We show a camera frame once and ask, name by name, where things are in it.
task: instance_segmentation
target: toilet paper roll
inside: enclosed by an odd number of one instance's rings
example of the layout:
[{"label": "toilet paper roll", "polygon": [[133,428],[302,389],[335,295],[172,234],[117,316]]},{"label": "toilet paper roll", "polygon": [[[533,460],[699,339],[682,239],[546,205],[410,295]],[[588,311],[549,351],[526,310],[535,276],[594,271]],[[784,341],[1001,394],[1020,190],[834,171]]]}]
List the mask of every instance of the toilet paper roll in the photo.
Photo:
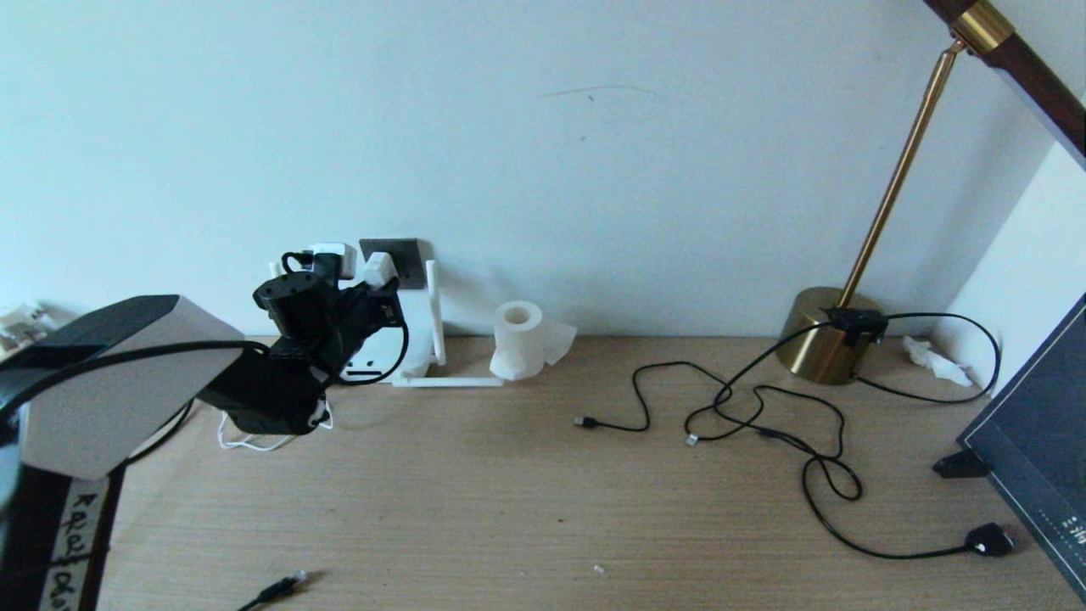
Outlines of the toilet paper roll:
[{"label": "toilet paper roll", "polygon": [[505,380],[525,380],[554,366],[569,353],[577,328],[543,317],[530,301],[509,301],[494,311],[494,357],[490,371]]}]

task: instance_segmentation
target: brass lamp base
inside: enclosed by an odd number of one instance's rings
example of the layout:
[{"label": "brass lamp base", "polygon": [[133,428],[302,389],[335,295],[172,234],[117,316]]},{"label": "brass lamp base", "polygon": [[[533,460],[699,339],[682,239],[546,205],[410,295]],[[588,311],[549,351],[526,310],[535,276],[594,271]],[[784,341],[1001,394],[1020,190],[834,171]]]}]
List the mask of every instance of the brass lamp base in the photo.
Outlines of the brass lamp base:
[{"label": "brass lamp base", "polygon": [[[835,307],[841,293],[839,288],[824,285],[804,289],[792,304],[792,313],[784,323],[781,338],[829,321],[823,308]],[[877,303],[861,294],[853,294],[848,307],[858,310],[880,309]],[[788,371],[799,378],[819,384],[846,384],[851,382],[850,377],[856,364],[872,340],[872,334],[861,334],[856,345],[848,347],[844,345],[845,332],[833,328],[820,328],[782,346],[776,352],[776,357]]]}]

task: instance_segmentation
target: brass lamp pole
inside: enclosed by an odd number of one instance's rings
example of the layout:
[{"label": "brass lamp pole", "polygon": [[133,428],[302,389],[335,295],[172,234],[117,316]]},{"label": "brass lamp pole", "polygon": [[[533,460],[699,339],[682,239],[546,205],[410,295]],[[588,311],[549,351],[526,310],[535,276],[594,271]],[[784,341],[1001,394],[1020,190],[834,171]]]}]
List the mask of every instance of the brass lamp pole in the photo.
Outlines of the brass lamp pole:
[{"label": "brass lamp pole", "polygon": [[[781,333],[782,339],[810,326],[829,322],[825,311],[831,308],[880,309],[877,303],[857,293],[856,287],[909,173],[935,104],[950,76],[955,59],[961,51],[969,50],[992,67],[1007,72],[1023,92],[1037,102],[1037,106],[1044,112],[1043,118],[1050,122],[1049,128],[1072,155],[1081,164],[1086,158],[1086,110],[1014,33],[1010,22],[987,0],[924,1],[950,26],[954,42],[935,62],[912,129],[845,287],[812,287],[797,294]],[[824,327],[790,342],[776,355],[784,367],[800,378],[821,384],[845,384],[851,380],[857,364],[873,340],[871,333],[861,333],[858,338],[849,336],[846,341],[845,331]]]}]

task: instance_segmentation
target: white wall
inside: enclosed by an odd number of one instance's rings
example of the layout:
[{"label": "white wall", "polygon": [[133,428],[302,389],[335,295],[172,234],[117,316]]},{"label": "white wall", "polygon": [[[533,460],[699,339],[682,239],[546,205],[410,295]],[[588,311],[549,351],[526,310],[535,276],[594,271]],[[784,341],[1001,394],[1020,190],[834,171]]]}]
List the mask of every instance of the white wall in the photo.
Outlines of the white wall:
[{"label": "white wall", "polygon": [[[950,304],[988,328],[1003,362],[994,393],[1007,384],[1086,293],[1086,171],[1053,145],[1037,175]],[[987,340],[968,323],[943,323],[935,339],[969,365],[982,386],[992,380]]]},{"label": "white wall", "polygon": [[[1086,0],[999,5],[1081,90]],[[464,331],[523,297],[774,335],[844,281],[947,43],[919,0],[8,3],[0,300],[268,332],[269,258],[419,237]],[[946,307],[1051,141],[967,56],[931,129],[861,285],[889,311]]]}]

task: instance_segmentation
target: gold lamp stem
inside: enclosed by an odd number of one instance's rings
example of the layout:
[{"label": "gold lamp stem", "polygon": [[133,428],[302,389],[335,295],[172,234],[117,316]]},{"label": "gold lamp stem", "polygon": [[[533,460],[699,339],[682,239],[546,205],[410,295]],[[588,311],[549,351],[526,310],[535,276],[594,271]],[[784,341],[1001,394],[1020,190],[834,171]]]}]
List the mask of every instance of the gold lamp stem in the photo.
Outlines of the gold lamp stem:
[{"label": "gold lamp stem", "polygon": [[917,155],[917,149],[920,148],[920,140],[924,137],[924,130],[927,129],[927,123],[932,118],[932,113],[935,112],[935,104],[939,101],[939,96],[943,94],[943,88],[950,76],[950,68],[954,67],[955,58],[964,49],[965,43],[955,39],[954,43],[946,51],[943,51],[939,54],[938,61],[935,62],[932,78],[927,81],[927,89],[924,90],[924,99],[920,102],[920,110],[917,112],[915,120],[912,122],[912,130],[909,131],[909,138],[905,141],[905,148],[901,149],[901,156],[897,160],[897,167],[894,168],[889,183],[886,184],[886,192],[883,194],[882,203],[879,204],[879,212],[875,213],[875,218],[871,221],[871,228],[868,229],[868,237],[863,240],[860,254],[856,257],[853,271],[848,275],[845,289],[837,300],[837,308],[847,308],[848,303],[853,300],[856,285],[860,283],[860,276],[863,275],[863,269],[868,266],[871,253],[874,252],[875,242],[879,241],[883,226],[886,224],[889,212],[894,207],[894,201],[897,200],[897,193],[901,190],[901,184],[905,182],[905,176],[909,173],[909,166],[912,165],[912,157]]}]

